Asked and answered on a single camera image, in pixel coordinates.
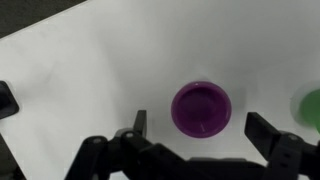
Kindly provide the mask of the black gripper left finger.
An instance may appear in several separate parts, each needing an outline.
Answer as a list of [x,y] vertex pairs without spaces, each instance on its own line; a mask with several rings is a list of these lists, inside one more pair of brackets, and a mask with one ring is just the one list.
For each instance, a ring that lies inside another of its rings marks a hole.
[[137,112],[135,122],[133,125],[133,130],[143,137],[146,136],[146,133],[147,133],[147,111],[146,110],[139,110]]

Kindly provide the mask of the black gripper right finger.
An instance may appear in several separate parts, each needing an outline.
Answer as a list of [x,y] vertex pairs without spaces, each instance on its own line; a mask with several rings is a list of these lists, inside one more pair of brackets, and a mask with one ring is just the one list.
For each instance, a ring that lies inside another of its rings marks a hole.
[[281,136],[281,133],[257,112],[247,113],[244,134],[265,160],[269,159]]

